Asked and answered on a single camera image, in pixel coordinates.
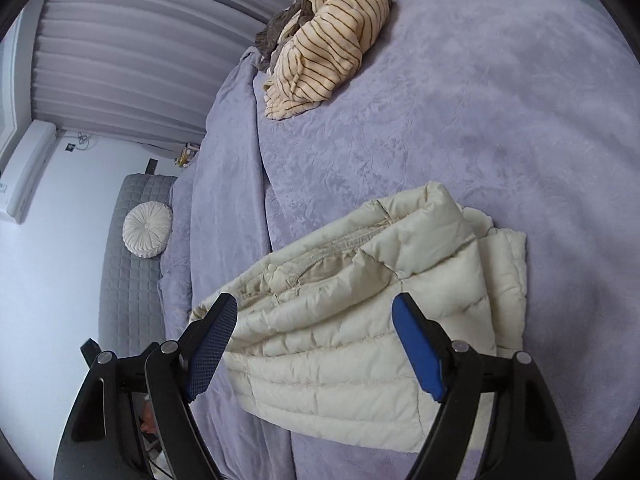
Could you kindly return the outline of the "cream puffer jacket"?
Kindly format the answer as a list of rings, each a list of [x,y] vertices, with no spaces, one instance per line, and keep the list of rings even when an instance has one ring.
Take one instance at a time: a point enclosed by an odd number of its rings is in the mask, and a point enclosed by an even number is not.
[[[438,407],[392,322],[406,292],[490,356],[523,347],[526,236],[438,182],[370,200],[224,285],[239,314],[224,364],[240,407],[303,436],[415,453]]]

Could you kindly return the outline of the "white round cushion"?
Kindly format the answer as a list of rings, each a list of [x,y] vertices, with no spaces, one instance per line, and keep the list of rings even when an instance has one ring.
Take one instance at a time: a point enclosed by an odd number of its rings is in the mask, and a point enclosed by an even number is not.
[[[136,257],[151,259],[167,246],[172,211],[164,203],[146,202],[132,208],[122,225],[122,241]]]

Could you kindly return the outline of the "white air conditioner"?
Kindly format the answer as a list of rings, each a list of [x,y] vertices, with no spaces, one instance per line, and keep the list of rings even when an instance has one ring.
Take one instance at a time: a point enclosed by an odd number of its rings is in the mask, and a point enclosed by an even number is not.
[[[58,137],[55,125],[34,120],[1,176],[1,219],[22,223],[28,201]]]

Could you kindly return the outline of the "lavender fleece bed blanket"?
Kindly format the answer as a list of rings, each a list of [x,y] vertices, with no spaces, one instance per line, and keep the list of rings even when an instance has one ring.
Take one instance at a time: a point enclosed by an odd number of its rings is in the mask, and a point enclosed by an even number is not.
[[[265,118],[256,54],[172,190],[169,337],[194,306],[367,200],[430,181],[527,236],[525,347],[592,479],[639,407],[639,64],[579,0],[398,0],[332,100]]]

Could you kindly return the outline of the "grey curtain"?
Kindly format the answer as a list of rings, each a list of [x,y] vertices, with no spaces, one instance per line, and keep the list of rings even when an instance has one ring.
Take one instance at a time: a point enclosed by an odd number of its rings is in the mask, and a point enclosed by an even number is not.
[[[32,114],[175,151],[204,138],[216,93],[293,0],[44,0]]]

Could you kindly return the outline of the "beige striped shirt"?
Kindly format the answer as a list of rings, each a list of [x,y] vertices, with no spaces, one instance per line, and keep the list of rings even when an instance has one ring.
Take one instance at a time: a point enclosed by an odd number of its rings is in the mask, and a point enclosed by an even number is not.
[[[326,0],[277,47],[264,83],[265,116],[288,119],[331,99],[356,75],[390,17],[390,0]]]

